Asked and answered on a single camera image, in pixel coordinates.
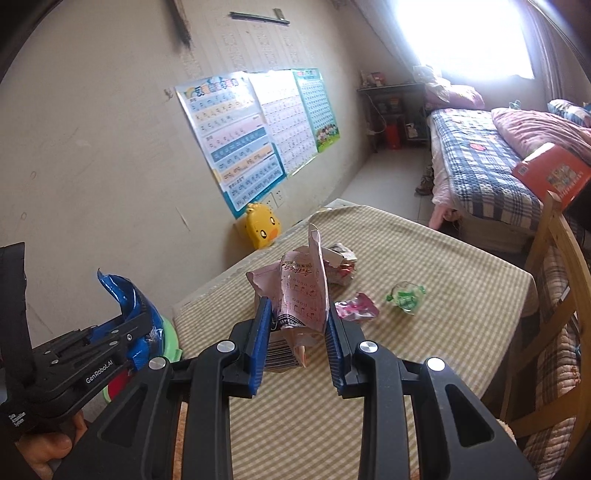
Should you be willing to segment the left hand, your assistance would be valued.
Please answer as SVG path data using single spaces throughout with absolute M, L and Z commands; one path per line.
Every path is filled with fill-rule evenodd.
M 53 478 L 50 462 L 65 458 L 86 433 L 84 414 L 78 411 L 72 418 L 74 439 L 61 432 L 51 432 L 21 437 L 15 446 L 35 474 L 43 480 Z

